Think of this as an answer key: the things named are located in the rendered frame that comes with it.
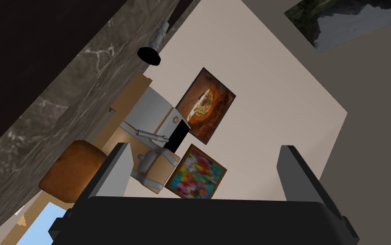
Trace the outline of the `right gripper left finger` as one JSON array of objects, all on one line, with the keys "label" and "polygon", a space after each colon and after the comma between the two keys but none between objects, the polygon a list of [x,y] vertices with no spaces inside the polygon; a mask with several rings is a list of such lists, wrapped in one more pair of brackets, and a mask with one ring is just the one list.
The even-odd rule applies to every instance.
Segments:
[{"label": "right gripper left finger", "polygon": [[122,197],[132,170],[133,156],[130,144],[117,143],[77,198],[77,202],[85,202],[91,197]]}]

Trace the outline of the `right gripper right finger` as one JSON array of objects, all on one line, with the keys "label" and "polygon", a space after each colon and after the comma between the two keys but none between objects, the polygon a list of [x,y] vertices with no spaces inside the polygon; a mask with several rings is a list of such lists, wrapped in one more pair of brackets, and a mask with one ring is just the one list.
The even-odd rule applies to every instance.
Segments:
[{"label": "right gripper right finger", "polygon": [[296,147],[281,146],[277,172],[288,202],[320,202],[334,215],[341,214]]}]

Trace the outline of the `brown bread loaf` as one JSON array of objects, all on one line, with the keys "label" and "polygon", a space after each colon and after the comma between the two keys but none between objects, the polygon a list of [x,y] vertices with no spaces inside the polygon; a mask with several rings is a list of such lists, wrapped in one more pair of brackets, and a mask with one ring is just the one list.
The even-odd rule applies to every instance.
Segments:
[{"label": "brown bread loaf", "polygon": [[72,142],[39,182],[39,189],[65,203],[75,203],[107,155],[85,140]]}]

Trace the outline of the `wooden cabinet with grey fittings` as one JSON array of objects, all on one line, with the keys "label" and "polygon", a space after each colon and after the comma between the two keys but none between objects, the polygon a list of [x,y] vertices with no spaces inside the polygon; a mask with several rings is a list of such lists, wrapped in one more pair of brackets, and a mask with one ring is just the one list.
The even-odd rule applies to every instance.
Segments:
[{"label": "wooden cabinet with grey fittings", "polygon": [[151,79],[137,74],[105,113],[87,141],[106,154],[128,143],[131,176],[158,194],[177,167],[177,149],[189,125],[166,99],[151,88]]}]

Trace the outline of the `light blue window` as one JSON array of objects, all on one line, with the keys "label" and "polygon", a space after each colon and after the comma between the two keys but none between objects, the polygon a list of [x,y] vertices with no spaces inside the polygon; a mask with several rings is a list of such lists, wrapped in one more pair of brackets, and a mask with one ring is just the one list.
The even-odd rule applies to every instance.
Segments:
[{"label": "light blue window", "polygon": [[53,240],[48,230],[55,219],[63,217],[65,212],[63,208],[49,202],[16,245],[51,245]]}]

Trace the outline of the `grey stem with black disc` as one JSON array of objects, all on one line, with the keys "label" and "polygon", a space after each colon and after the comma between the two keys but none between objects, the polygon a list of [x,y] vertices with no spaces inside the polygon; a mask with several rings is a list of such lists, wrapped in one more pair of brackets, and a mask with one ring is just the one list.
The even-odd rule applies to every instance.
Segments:
[{"label": "grey stem with black disc", "polygon": [[156,30],[153,39],[149,42],[146,47],[141,47],[137,51],[138,57],[145,63],[158,66],[161,62],[158,49],[161,46],[162,41],[166,37],[167,30],[169,29],[169,23],[163,22]]}]

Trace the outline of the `colourful framed wall picture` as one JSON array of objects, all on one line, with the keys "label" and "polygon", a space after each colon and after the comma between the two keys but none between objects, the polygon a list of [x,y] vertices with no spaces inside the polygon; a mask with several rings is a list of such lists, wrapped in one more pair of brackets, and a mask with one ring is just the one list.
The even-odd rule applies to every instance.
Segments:
[{"label": "colourful framed wall picture", "polygon": [[180,198],[212,199],[227,169],[191,144],[165,184]]}]

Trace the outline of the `orange framed wall picture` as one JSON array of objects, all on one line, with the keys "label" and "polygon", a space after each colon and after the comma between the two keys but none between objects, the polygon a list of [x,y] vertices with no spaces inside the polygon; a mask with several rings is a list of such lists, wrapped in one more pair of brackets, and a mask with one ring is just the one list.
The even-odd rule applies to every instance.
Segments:
[{"label": "orange framed wall picture", "polygon": [[207,144],[236,95],[206,68],[202,68],[176,106],[190,133]]}]

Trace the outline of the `dark landscape wall picture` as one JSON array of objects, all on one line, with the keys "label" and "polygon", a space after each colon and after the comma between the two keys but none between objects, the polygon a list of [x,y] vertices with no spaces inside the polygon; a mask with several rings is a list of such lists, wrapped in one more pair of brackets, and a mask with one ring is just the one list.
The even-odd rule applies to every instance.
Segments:
[{"label": "dark landscape wall picture", "polygon": [[284,14],[323,52],[391,25],[391,0],[301,0]]}]

